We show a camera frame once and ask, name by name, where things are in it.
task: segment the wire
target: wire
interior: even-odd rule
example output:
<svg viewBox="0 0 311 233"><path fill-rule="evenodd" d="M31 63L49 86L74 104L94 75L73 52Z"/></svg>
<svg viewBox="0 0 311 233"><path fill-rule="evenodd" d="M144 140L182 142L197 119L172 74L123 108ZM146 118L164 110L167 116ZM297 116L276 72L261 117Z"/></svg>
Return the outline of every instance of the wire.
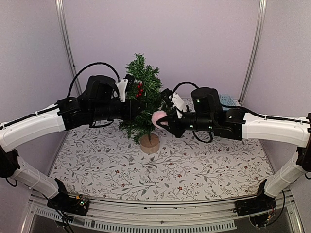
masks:
<svg viewBox="0 0 311 233"><path fill-rule="evenodd" d="M62 211L62 213L59 212L59 210L53 205L53 203L50 201L50 199L48 199L44 194L42 194L42 195L45 197L45 199L48 201L48 203L51 204L51 206L54 208L54 210L61 216L62 221L63 221L63 224L65 225L65 226L63 226L63 229L64 229L67 233L70 233L70 232L66 229L66 227L69 227L69 229L71 230L71 233L74 233L72 227L71 227L71 226L69 225L69 223L68 223L69 217L68 217L63 211Z"/></svg>
<svg viewBox="0 0 311 233"><path fill-rule="evenodd" d="M5 180L9 183L9 185L11 185L12 187L16 187L17 186L17 180L15 180L15 184L12 184L8 178L5 178Z"/></svg>
<svg viewBox="0 0 311 233"><path fill-rule="evenodd" d="M213 135L212 135L211 131L208 132L208 135L209 135L209 141L208 141L208 142L201 140L201 139L195 134L195 131L192 131L192 134L193 134L193 136L196 138L196 140L198 140L199 142L211 143L211 142L213 141Z"/></svg>
<svg viewBox="0 0 311 233"><path fill-rule="evenodd" d="M297 119L290 119L290 118L286 118L286 117L279 117L279 116L265 116L265 115L261 115L258 113L253 112L252 110L242 107L242 106L228 106L228 105L224 105L222 104L223 107L225 108L232 108L232 109L242 109L245 110L247 113L250 113L256 117L260 117L260 118L264 118L264 119L270 119L270 120L285 120L285 121L292 121L292 122L296 122L296 123L304 123L304 124L309 124L311 125L311 122L308 121L303 121L303 120L297 120Z"/></svg>
<svg viewBox="0 0 311 233"><path fill-rule="evenodd" d="M305 177L306 177L308 180L311 180L311 177L308 177L306 173L305 173Z"/></svg>
<svg viewBox="0 0 311 233"><path fill-rule="evenodd" d="M194 86L196 89L199 89L199 87L198 87L196 84L194 84L194 83L192 83L192 82L189 82L189 81L186 81L186 82L181 82L181 83L177 84L177 86L173 89L173 93L175 93L175 92L177 91L177 89L178 89L181 85L185 85L185 84L190 84L190 85Z"/></svg>
<svg viewBox="0 0 311 233"><path fill-rule="evenodd" d="M268 223L267 225L263 226L263 227L258 227L258 228L264 228L264 227L268 227L268 226L271 226L272 224L274 224L282 215L283 211L284 211L284 207L285 207L285 193L284 191L282 190L282 194L283 194L283 206L282 206L282 209L279 213L279 215L276 217L276 219L273 221L273 222L270 222Z"/></svg>
<svg viewBox="0 0 311 233"><path fill-rule="evenodd" d="M92 66L95 66L95 65L104 65L104 66L107 66L109 67L110 69L112 69L112 71L116 74L117 78L118 78L118 82L120 81L120 76L118 75L117 71L108 63L106 62L94 62L94 63L91 63L91 64L88 64L87 66L85 66L84 68L82 68L72 79L71 81L71 84L69 86L69 90L68 90L68 94L67 94L67 98L70 97L71 95L71 90L73 88L73 85L74 85L74 82L76 81L76 79L78 78L78 76L84 71L86 70L87 68L89 67L92 67Z"/></svg>

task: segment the white wall panel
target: white wall panel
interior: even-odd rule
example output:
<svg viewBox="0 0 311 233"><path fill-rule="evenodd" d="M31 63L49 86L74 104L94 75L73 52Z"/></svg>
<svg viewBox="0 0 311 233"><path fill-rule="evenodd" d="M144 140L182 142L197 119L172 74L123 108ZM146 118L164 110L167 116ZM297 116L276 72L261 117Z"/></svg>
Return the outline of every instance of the white wall panel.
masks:
<svg viewBox="0 0 311 233"><path fill-rule="evenodd" d="M134 53L144 53L165 87L193 81L240 94L259 0L75 0L64 1L64 9L77 70L104 61L124 77ZM113 76L108 68L90 68L80 78L82 89L92 74Z"/></svg>

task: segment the wooden tree base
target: wooden tree base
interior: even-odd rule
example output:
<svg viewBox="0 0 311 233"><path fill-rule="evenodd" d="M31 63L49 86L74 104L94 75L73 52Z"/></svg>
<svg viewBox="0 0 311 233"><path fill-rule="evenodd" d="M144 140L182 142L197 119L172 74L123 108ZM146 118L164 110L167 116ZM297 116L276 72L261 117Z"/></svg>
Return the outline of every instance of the wooden tree base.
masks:
<svg viewBox="0 0 311 233"><path fill-rule="evenodd" d="M156 153L160 149L160 139L157 135L151 134L151 140L149 141L149 137L147 134L143 135L140 138L140 148L142 152L146 154Z"/></svg>

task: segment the white robot arm segment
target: white robot arm segment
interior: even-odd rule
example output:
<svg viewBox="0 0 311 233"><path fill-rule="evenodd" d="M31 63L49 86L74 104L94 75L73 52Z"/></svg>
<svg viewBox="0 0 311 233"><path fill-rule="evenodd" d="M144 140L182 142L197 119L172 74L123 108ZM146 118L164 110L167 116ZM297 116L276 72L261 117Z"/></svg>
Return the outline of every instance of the white robot arm segment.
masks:
<svg viewBox="0 0 311 233"><path fill-rule="evenodd" d="M305 117L292 118L301 121L308 121ZM265 139L278 142L286 142L306 147L310 133L310 125L298 122L271 120L246 113L245 124L242 125L243 139Z"/></svg>
<svg viewBox="0 0 311 233"><path fill-rule="evenodd" d="M17 146L36 139L38 137L65 130L62 116L57 113L59 109L44 114L33 116L21 122L4 127L0 130L0 145L5 152L10 152Z"/></svg>

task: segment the blue basket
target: blue basket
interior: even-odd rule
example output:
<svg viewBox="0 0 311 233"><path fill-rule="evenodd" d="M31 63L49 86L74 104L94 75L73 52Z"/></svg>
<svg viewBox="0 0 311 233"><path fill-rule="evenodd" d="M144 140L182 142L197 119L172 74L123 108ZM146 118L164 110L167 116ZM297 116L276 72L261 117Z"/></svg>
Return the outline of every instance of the blue basket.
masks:
<svg viewBox="0 0 311 233"><path fill-rule="evenodd" d="M219 95L220 103L228 106L236 106L235 102L229 95Z"/></svg>

